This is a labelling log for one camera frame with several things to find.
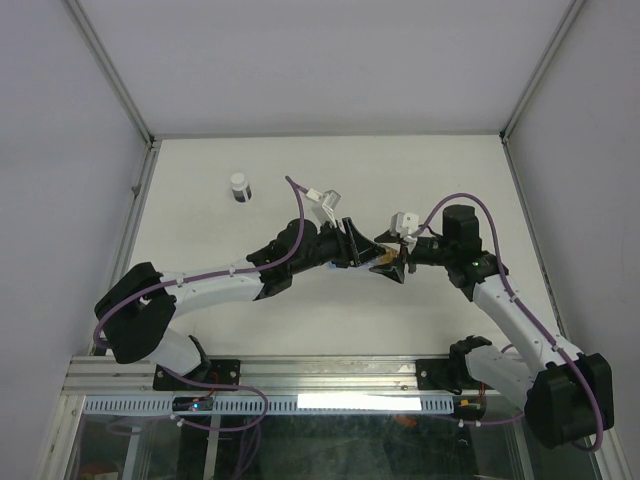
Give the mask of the amber pill bottle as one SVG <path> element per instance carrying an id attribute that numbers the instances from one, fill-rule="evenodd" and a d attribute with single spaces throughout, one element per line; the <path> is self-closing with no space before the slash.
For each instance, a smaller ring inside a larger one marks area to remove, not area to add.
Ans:
<path id="1" fill-rule="evenodd" d="M 380 267 L 383 265 L 395 264 L 398 262 L 400 257 L 401 257 L 401 252 L 399 250 L 394 248 L 386 248 L 385 253 L 380 257 L 376 258 L 372 262 L 372 265 L 374 267 Z"/>

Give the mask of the white cap pill bottle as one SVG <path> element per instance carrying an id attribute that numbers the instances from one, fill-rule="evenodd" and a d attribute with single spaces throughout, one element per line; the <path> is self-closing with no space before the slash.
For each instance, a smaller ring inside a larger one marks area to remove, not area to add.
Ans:
<path id="1" fill-rule="evenodd" d="M 247 177 L 240 172 L 230 177 L 230 185 L 233 198 L 239 203 L 247 203 L 252 198 L 251 187 Z"/>

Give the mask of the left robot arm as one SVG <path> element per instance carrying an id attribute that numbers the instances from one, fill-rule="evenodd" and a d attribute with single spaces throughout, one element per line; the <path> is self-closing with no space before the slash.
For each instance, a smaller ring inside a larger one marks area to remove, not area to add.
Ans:
<path id="1" fill-rule="evenodd" d="M 360 267 L 384 253 L 348 218 L 341 226 L 294 219 L 266 246 L 219 274 L 160 272 L 143 262 L 96 303 L 97 341 L 120 364 L 147 360 L 198 388 L 210 377 L 209 357 L 194 336 L 172 330 L 172 320 L 214 305 L 270 298 L 291 287 L 299 273 L 325 264 Z"/>

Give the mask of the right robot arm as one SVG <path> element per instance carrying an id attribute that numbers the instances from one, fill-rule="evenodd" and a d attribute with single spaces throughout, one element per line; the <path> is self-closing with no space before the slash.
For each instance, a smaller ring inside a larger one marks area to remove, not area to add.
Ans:
<path id="1" fill-rule="evenodd" d="M 507 355 L 484 337 L 468 336 L 450 346 L 446 365 L 430 372 L 431 381 L 456 395 L 474 382 L 493 388 L 523 413 L 547 448 L 590 437 L 598 449 L 614 424 L 612 371 L 606 359 L 583 353 L 526 306 L 499 253 L 484 250 L 474 207 L 446 207 L 439 234 L 422 236 L 426 227 L 413 213 L 395 214 L 389 229 L 375 240 L 394 243 L 399 250 L 373 272 L 402 283 L 419 266 L 444 268 L 451 284 L 499 327 L 515 350 Z"/>

